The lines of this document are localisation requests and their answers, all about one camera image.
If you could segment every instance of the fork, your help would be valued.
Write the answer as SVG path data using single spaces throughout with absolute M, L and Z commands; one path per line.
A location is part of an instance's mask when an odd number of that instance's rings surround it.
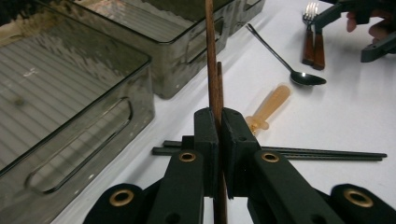
M 303 64 L 314 64 L 314 33 L 312 32 L 312 22 L 318 12 L 318 3 L 308 3 L 303 14 L 303 22 L 306 24 Z

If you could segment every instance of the brown fork handle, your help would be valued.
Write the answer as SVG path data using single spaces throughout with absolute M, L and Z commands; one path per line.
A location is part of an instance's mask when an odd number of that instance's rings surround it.
M 323 70 L 325 66 L 324 62 L 324 46 L 323 46 L 323 35 L 322 33 L 315 34 L 315 56 L 314 64 L 312 67 L 317 70 Z
M 303 52 L 303 64 L 312 65 L 314 63 L 314 33 L 311 29 L 306 29 L 304 52 Z

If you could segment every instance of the knife handle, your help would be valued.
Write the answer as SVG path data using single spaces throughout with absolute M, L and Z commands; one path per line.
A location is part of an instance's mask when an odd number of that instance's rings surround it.
M 317 70 L 323 70 L 325 67 L 322 33 L 315 33 L 315 56 L 312 67 Z

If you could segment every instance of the wooden chopstick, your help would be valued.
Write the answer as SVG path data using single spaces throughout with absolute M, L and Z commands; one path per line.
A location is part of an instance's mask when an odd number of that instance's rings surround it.
M 216 41 L 215 24 L 213 20 L 213 0 L 205 0 L 205 22 L 206 22 L 206 50 L 207 50 L 207 77 L 209 106 L 212 108 L 218 136 L 221 124 L 221 109 L 223 108 L 221 63 L 216 63 Z M 227 223 L 227 195 L 224 173 L 222 171 L 222 147 L 219 139 L 219 173 L 218 188 L 216 189 L 217 198 L 213 200 L 214 223 Z

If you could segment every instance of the black clamp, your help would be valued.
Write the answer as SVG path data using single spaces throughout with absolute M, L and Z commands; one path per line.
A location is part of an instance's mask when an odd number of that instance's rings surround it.
M 396 29 L 396 3 L 394 1 L 378 0 L 321 0 L 331 3 L 329 7 L 314 18 L 316 32 L 320 32 L 329 23 L 341 18 L 342 12 L 355 11 L 357 24 L 366 24 L 370 21 L 374 9 L 389 11 L 393 15 L 392 26 Z M 396 53 L 396 32 L 388 35 L 375 44 L 367 46 L 361 51 L 361 62 L 369 63 L 388 54 Z
M 183 136 L 161 180 L 144 190 L 129 184 L 108 189 L 84 223 L 203 223 L 204 197 L 218 198 L 220 144 L 228 197 L 248 198 L 254 223 L 396 220 L 396 211 L 366 189 L 340 185 L 329 196 L 312 188 L 282 154 L 262 149 L 237 111 L 223 108 L 218 137 L 205 108 L 194 114 L 194 136 Z

